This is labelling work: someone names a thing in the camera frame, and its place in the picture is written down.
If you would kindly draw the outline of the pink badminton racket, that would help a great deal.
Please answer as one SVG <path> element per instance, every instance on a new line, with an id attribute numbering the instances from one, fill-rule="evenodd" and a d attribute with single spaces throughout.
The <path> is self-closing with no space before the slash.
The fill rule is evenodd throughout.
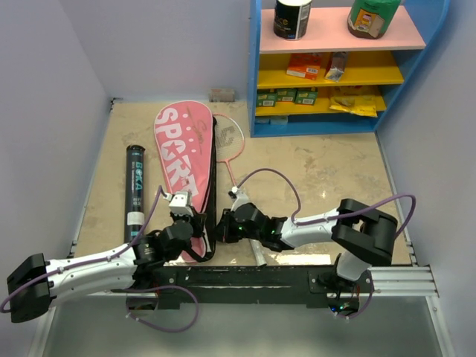
<path id="1" fill-rule="evenodd" d="M 233 186 L 238 187 L 231 162 L 244 150 L 245 136 L 239 124 L 230 116 L 221 113 L 215 113 L 213 116 L 216 119 L 216 162 L 226 166 L 231 190 Z"/>

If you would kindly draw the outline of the pink racket bag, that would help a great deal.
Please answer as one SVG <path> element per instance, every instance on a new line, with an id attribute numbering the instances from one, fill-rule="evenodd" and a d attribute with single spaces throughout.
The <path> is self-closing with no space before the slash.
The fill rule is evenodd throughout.
<path id="1" fill-rule="evenodd" d="M 215 124 L 208 106 L 195 100 L 171 103 L 153 124 L 167 191 L 190 192 L 193 208 L 206 215 L 203 235 L 191 240 L 193 251 L 204 261 L 215 252 L 211 236 L 216 226 Z"/>

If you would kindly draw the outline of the black shuttlecock tube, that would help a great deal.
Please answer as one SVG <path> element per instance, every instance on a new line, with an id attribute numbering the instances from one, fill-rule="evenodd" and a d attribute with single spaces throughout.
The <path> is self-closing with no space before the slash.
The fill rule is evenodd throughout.
<path id="1" fill-rule="evenodd" d="M 131 242 L 144 225 L 144 153 L 137 144 L 126 148 L 123 240 Z"/>

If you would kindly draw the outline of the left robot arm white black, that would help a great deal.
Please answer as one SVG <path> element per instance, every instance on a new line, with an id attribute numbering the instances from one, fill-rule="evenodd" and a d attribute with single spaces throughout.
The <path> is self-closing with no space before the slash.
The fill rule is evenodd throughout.
<path id="1" fill-rule="evenodd" d="M 65 260 L 33 254 L 8 276 L 9 295 L 1 311 L 8 311 L 10 320 L 18 324 L 75 297 L 103 290 L 145 292 L 152 287 L 157 269 L 191 251 L 191 239 L 203 234 L 205 217 L 172 215 L 171 225 L 141 236 L 133 246 L 123 244 L 99 254 Z"/>

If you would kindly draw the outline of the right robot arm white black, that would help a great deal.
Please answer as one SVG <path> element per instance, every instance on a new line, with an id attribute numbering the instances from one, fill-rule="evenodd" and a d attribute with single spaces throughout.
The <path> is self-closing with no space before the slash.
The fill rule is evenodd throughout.
<path id="1" fill-rule="evenodd" d="M 266 216 L 251 202 L 235 204 L 223 210 L 213 236 L 225 243 L 252 239 L 276 252 L 335 242 L 344 253 L 337 259 L 331 282 L 336 290 L 348 292 L 369 267 L 391 265 L 396 231 L 395 217 L 343 199 L 333 210 L 300 219 Z"/>

